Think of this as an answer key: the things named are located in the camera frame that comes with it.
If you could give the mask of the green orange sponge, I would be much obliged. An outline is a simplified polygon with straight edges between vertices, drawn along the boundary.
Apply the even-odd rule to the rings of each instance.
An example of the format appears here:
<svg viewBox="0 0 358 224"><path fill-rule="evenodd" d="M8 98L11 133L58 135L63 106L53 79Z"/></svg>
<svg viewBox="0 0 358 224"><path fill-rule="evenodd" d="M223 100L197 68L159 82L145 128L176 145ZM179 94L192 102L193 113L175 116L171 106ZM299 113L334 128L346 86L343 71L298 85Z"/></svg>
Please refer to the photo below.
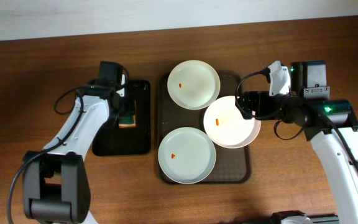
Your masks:
<svg viewBox="0 0 358 224"><path fill-rule="evenodd" d="M119 117L120 128L135 128L136 127L136 105L135 102L125 105L124 111Z"/></svg>

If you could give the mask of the pinkish white plate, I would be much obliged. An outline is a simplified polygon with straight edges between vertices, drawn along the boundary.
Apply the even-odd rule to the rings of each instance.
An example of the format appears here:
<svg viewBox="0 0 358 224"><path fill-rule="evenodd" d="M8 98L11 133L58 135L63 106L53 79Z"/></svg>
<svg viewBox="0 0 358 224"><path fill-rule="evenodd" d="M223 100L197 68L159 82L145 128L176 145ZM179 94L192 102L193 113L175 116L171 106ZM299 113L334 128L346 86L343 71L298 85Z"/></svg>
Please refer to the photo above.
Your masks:
<svg viewBox="0 0 358 224"><path fill-rule="evenodd" d="M261 121L244 119L234 96L220 97L205 111L203 126L209 138L221 147L237 149L249 145L259 134Z"/></svg>

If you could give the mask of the cream plate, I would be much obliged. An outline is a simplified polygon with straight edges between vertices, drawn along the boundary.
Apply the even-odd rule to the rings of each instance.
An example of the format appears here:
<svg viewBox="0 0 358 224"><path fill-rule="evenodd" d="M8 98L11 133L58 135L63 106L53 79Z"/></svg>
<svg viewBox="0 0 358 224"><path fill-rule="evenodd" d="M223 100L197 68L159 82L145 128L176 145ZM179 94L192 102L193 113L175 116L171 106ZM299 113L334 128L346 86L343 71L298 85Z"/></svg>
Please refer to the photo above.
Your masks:
<svg viewBox="0 0 358 224"><path fill-rule="evenodd" d="M187 60L176 65L167 80L170 98L182 108L200 110L219 95L221 81L217 71L200 60Z"/></svg>

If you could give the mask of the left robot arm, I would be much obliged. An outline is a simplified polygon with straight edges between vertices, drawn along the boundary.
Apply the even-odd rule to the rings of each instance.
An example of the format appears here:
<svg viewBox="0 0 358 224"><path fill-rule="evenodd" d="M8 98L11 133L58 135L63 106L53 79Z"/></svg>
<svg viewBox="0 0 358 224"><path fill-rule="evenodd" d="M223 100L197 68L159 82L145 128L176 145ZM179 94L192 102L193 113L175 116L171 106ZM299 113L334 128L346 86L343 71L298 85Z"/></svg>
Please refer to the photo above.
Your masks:
<svg viewBox="0 0 358 224"><path fill-rule="evenodd" d="M75 103L56 136L23 158L24 214L39 223L96 223L85 157L97 132L123 111L128 79L99 78L74 88Z"/></svg>

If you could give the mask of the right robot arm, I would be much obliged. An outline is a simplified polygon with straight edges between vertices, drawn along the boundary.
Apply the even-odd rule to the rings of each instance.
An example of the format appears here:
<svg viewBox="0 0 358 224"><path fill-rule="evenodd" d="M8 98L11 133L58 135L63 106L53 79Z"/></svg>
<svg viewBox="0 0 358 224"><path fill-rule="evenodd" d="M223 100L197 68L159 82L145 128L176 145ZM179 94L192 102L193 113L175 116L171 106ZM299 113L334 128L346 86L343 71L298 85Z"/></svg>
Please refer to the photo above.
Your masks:
<svg viewBox="0 0 358 224"><path fill-rule="evenodd" d="M244 119L295 124L317 154L340 223L358 223L358 120L348 100L332 100L323 60L276 61L258 72L267 91L234 92Z"/></svg>

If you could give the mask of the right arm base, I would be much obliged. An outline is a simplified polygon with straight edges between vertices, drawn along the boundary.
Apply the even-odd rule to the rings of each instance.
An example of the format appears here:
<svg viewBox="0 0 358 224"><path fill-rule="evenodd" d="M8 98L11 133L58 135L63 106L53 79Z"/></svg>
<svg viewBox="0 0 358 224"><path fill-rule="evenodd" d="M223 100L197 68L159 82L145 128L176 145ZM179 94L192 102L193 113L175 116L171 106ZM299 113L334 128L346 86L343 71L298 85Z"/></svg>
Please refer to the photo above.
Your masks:
<svg viewBox="0 0 358 224"><path fill-rule="evenodd" d="M336 215L308 217L299 210L273 213L270 217L271 224L339 224Z"/></svg>

